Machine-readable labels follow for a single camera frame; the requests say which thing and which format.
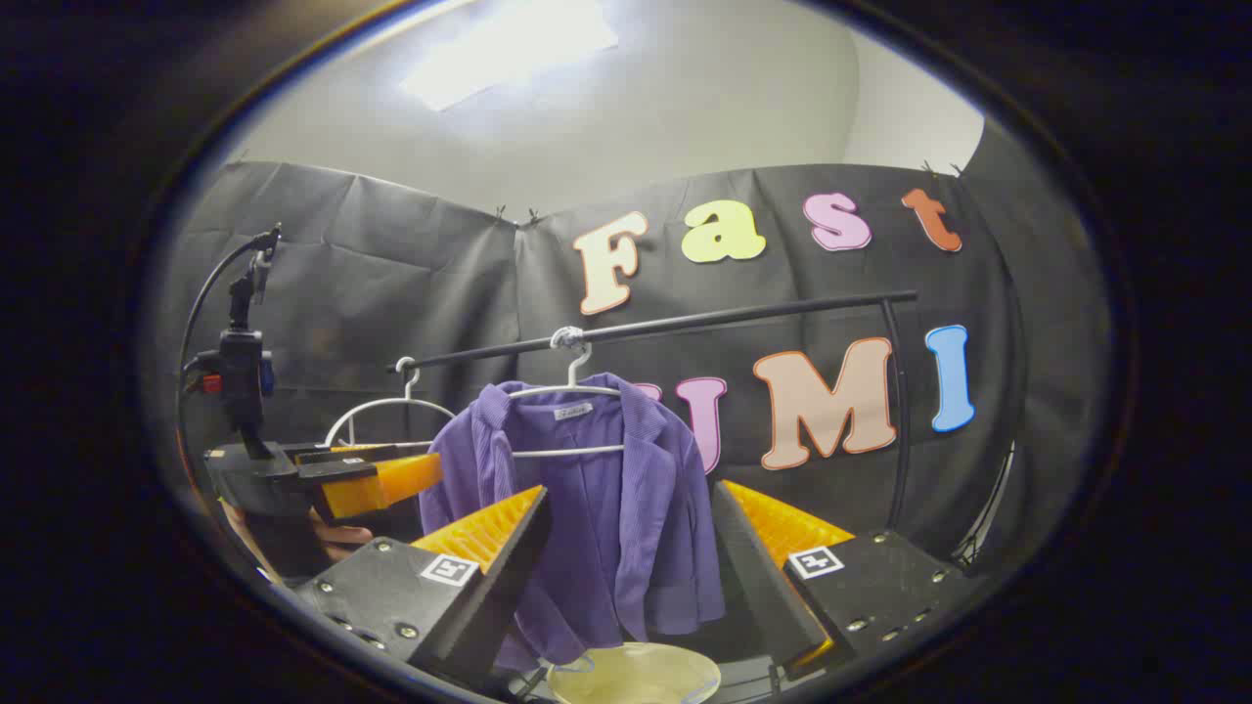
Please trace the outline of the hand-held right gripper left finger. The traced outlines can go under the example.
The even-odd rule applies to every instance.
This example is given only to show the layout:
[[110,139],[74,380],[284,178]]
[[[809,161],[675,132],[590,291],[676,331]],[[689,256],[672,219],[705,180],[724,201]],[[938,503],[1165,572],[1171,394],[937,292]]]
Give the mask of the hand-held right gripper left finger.
[[548,491],[533,486],[419,541],[376,539],[294,593],[376,651],[482,686],[551,525]]

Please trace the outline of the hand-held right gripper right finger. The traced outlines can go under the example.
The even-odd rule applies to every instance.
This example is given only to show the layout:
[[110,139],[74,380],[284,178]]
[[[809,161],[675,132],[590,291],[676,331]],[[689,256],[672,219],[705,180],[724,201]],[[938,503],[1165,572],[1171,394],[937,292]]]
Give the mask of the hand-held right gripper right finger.
[[972,590],[962,567],[898,532],[854,535],[727,480],[711,507],[766,655],[793,681],[916,640]]

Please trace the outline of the purple ribbed jacket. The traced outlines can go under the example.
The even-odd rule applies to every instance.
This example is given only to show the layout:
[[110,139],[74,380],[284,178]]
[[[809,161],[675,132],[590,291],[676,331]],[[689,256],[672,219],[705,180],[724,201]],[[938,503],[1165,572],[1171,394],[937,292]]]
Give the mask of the purple ribbed jacket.
[[[568,664],[626,638],[679,638],[722,619],[710,490],[692,430],[617,375],[586,386],[621,396],[540,395],[520,380],[486,386],[437,436],[443,479],[419,494],[424,532],[533,486],[552,525],[496,666]],[[622,452],[515,458],[515,451],[622,443]]]

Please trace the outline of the white clothes hanger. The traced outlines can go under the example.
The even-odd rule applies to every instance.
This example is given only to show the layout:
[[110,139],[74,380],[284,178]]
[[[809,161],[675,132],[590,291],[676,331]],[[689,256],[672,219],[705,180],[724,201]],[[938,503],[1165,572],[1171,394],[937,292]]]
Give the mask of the white clothes hanger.
[[[592,343],[586,339],[586,346],[578,349],[578,356],[568,365],[566,373],[566,383],[560,386],[535,386],[525,390],[518,390],[510,393],[510,398],[527,398],[540,395],[553,395],[553,393],[567,393],[567,395],[596,395],[596,396],[608,396],[620,397],[621,392],[616,388],[603,387],[603,386],[581,386],[578,383],[578,370],[581,366],[592,357]],[[550,448],[538,451],[515,451],[515,458],[575,458],[575,456],[582,455],[598,455],[608,452],[622,452],[625,446],[607,445],[596,447],[567,447],[567,448]]]
[[416,398],[413,396],[413,388],[417,385],[417,382],[419,382],[421,377],[419,361],[409,356],[401,357],[397,361],[394,361],[393,372],[394,375],[402,375],[402,377],[404,378],[402,396],[373,400],[364,402],[364,405],[357,405],[352,407],[352,410],[347,410],[343,415],[339,416],[339,418],[336,418],[336,423],[331,423],[331,428],[328,428],[326,437],[323,437],[323,440],[319,443],[317,443],[317,447],[322,448],[336,447],[336,438],[338,438],[338,436],[341,435],[342,428],[347,428],[348,433],[347,446],[356,447],[358,445],[356,442],[356,418],[358,418],[358,416],[362,412],[378,410],[379,407],[393,407],[393,406],[424,407],[424,410],[433,410],[434,412],[443,415],[444,418],[456,417],[457,413],[452,412],[451,410],[447,410],[447,407],[443,407],[441,405],[433,405],[433,402]]

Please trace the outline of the beige laundry hamper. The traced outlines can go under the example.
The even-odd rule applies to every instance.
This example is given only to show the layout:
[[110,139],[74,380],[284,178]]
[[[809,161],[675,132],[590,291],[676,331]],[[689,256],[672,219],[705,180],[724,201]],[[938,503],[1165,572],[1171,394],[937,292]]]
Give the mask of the beige laundry hamper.
[[702,704],[720,689],[722,673],[700,651],[627,643],[550,665],[546,681],[560,704]]

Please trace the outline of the black clothes rack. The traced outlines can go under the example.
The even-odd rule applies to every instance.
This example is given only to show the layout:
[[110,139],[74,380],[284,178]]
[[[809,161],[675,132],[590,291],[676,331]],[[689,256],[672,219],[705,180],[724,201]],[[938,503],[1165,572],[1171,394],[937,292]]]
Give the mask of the black clothes rack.
[[[600,329],[585,329],[585,339],[588,339],[588,342],[593,346],[595,343],[608,342],[610,339],[632,339],[649,337],[649,334],[669,334],[680,332],[680,329],[707,329],[707,327],[741,324],[741,322],[765,318],[809,314],[828,309],[876,306],[880,308],[881,318],[884,318],[885,324],[888,326],[888,339],[893,346],[896,346],[900,338],[900,326],[895,312],[895,304],[914,302],[916,296],[915,289],[900,289],[871,294],[845,294],[845,297],[788,299],[788,302],[784,303],[720,309],[700,314],[684,314],[669,318],[649,319],[640,322],[639,324],[618,324],[612,327],[601,327]],[[424,370],[424,367],[464,365],[466,362],[482,358],[518,356],[523,353],[538,352],[541,349],[551,349],[548,347],[550,337],[520,339],[518,342],[510,344],[466,349],[417,361],[419,361],[419,370]]]

